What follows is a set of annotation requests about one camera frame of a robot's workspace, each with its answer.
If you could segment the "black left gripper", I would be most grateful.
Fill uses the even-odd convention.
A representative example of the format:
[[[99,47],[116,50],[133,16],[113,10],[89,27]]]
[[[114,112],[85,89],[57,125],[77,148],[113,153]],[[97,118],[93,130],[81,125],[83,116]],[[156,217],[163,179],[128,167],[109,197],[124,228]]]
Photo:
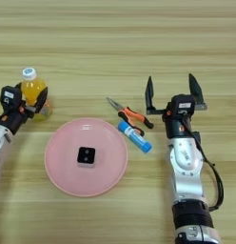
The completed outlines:
[[[22,83],[18,83],[15,88],[21,91]],[[39,113],[46,103],[48,97],[48,88],[44,88],[38,95],[34,107],[20,106],[16,110],[4,112],[0,115],[0,125],[9,129],[12,133],[17,133],[20,127],[33,118],[35,113]]]

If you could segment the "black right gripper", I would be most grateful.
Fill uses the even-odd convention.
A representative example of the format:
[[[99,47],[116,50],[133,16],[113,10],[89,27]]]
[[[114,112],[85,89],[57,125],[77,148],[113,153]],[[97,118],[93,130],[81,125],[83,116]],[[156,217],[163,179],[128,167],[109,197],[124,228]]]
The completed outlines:
[[[152,105],[153,84],[151,77],[148,78],[147,87],[145,91],[147,115],[160,114],[166,126],[166,133],[168,138],[177,137],[191,137],[190,121],[195,111],[205,111],[207,104],[204,103],[202,89],[193,74],[188,75],[189,90],[194,96],[196,105],[190,108],[180,108],[172,104],[167,104],[164,109],[157,110]]]

